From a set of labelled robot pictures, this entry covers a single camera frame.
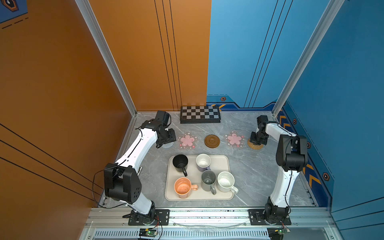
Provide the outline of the tan rattan round coaster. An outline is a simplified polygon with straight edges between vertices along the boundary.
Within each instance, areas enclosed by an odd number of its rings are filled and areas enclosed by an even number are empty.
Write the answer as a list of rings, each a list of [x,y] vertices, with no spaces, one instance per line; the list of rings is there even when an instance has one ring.
[[[257,145],[257,144],[252,143],[251,139],[248,139],[247,144],[253,150],[261,150],[264,147],[263,144]]]

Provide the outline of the light blue woven coaster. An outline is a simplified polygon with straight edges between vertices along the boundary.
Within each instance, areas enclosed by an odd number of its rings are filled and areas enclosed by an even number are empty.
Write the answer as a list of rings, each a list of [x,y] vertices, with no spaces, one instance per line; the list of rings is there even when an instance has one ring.
[[[164,148],[164,149],[171,148],[173,146],[173,144],[174,144],[174,142],[163,144],[162,148]]]

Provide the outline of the pink flower coaster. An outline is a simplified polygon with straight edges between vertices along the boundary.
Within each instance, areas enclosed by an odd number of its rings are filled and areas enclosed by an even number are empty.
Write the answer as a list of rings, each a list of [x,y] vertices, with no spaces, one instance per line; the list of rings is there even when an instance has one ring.
[[[182,136],[177,137],[177,142],[179,149],[194,150],[196,148],[196,143],[198,142],[198,137],[187,132]]]
[[[244,146],[245,137],[236,131],[225,134],[226,146],[231,148],[242,148]]]

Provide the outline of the brown wooden round coaster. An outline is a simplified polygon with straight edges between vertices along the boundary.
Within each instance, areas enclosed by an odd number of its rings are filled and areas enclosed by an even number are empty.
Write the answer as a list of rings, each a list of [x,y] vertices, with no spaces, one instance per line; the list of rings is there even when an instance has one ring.
[[[208,147],[208,148],[217,148],[219,145],[220,145],[220,139],[218,136],[216,135],[208,135],[205,137],[205,145]]]

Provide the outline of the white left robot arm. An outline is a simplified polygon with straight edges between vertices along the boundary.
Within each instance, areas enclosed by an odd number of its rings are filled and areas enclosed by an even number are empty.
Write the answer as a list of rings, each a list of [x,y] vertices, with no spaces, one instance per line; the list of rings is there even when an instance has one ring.
[[[155,203],[142,193],[138,172],[149,149],[176,141],[175,131],[163,122],[145,121],[132,145],[114,164],[103,170],[105,195],[115,201],[124,202],[133,211],[131,216],[145,225],[155,220]]]

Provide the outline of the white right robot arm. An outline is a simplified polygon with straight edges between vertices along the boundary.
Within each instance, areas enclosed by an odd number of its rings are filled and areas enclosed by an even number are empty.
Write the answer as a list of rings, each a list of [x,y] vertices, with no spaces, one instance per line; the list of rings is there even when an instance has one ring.
[[[269,121],[265,115],[257,117],[257,125],[258,131],[251,133],[251,144],[265,146],[269,138],[278,141],[278,177],[263,217],[270,225],[283,224],[291,212],[290,196],[296,178],[308,164],[307,138],[284,129],[278,122]]]

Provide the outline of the black mug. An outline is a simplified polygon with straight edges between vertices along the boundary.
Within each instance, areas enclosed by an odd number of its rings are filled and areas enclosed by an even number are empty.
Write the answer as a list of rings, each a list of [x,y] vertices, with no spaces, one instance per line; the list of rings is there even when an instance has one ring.
[[[185,177],[188,176],[187,168],[188,168],[188,157],[186,155],[176,155],[173,158],[173,166],[176,171],[179,173],[183,173]]]

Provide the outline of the white lavender mug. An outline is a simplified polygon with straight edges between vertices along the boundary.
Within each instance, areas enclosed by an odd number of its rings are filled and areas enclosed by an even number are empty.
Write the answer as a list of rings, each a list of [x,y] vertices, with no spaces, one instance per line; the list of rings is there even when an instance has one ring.
[[[207,154],[200,154],[196,157],[197,168],[200,172],[210,170],[211,162],[212,160]]]

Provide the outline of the beige serving tray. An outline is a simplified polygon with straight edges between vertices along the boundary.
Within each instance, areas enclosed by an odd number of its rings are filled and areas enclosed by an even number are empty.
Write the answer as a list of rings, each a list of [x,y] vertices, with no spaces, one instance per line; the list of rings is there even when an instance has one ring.
[[[187,178],[193,185],[198,185],[199,188],[191,191],[191,194],[186,198],[182,199],[174,190],[175,182],[179,178],[183,178],[184,174],[178,172],[173,165],[174,157],[170,157],[169,166],[167,172],[167,181],[165,187],[165,197],[168,201],[214,201],[214,200],[230,200],[233,198],[234,193],[232,191],[222,192],[217,190],[217,193],[213,195],[211,192],[204,191],[201,187],[201,175],[202,172],[198,170],[196,164],[196,156],[188,156],[189,163],[187,165]],[[225,155],[210,155],[211,158],[211,170],[218,175],[221,172],[230,172],[229,158]]]

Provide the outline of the orange pink mug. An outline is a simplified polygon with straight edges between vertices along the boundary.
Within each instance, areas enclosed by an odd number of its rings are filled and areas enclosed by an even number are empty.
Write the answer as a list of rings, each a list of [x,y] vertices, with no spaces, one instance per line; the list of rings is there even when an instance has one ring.
[[[186,177],[177,179],[174,184],[174,190],[181,199],[188,198],[192,191],[197,191],[198,189],[199,186],[192,184],[192,182]]]

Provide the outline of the green circuit board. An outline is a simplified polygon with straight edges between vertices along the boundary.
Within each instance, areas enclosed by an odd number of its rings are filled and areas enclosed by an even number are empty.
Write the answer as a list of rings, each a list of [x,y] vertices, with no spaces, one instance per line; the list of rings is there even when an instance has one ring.
[[[141,239],[154,239],[158,236],[159,232],[156,229],[140,229],[139,240]]]

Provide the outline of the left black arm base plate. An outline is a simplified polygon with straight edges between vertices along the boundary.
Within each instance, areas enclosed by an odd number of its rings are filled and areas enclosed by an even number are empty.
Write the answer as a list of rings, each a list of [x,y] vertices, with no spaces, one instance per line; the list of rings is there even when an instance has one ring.
[[[150,210],[147,215],[143,215],[131,211],[128,225],[129,226],[155,226],[158,223],[163,226],[167,226],[169,224],[170,219],[170,210],[167,209],[155,209]]]

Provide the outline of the aluminium front rail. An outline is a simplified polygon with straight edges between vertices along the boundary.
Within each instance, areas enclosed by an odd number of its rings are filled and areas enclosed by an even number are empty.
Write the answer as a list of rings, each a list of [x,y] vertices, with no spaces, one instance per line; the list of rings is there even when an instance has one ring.
[[[267,229],[289,228],[284,240],[342,240],[325,208],[294,207],[290,226],[252,226],[248,210],[256,207],[159,208],[170,210],[167,226],[129,226],[130,209],[92,209],[81,240],[139,240],[140,229],[156,229],[154,239],[141,240],[270,240]]]

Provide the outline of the aluminium corner post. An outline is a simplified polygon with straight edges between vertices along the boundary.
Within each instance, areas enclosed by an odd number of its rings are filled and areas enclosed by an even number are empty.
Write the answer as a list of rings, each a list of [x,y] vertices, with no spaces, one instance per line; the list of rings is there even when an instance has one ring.
[[[114,59],[114,56],[110,50],[107,40],[103,34],[100,24],[96,18],[96,15],[92,9],[89,1],[86,0],[75,0],[78,9],[80,10],[83,19],[85,20],[87,27],[101,53],[105,64],[107,65],[111,76],[113,77],[115,84],[133,117],[137,116],[137,109],[128,91],[126,83],[121,75],[118,65]]]
[[[305,68],[310,62],[312,56],[317,50],[319,44],[327,33],[329,27],[331,26],[344,2],[344,0],[329,1],[272,110],[272,115],[274,117],[278,116],[280,110],[283,108],[283,105],[288,100],[288,97],[299,81],[301,75],[303,74]]]

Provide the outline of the aluminium right corner post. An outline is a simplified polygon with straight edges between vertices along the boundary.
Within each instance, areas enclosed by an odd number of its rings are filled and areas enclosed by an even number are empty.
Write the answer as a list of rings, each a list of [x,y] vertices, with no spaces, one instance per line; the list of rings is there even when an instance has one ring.
[[[305,68],[310,62],[312,56],[317,50],[319,44],[327,33],[329,27],[331,26],[344,2],[344,0],[329,1],[272,110],[272,115],[274,117],[278,116],[280,110],[283,108],[283,105],[288,100],[288,97],[299,81],[301,75],[303,74]]]

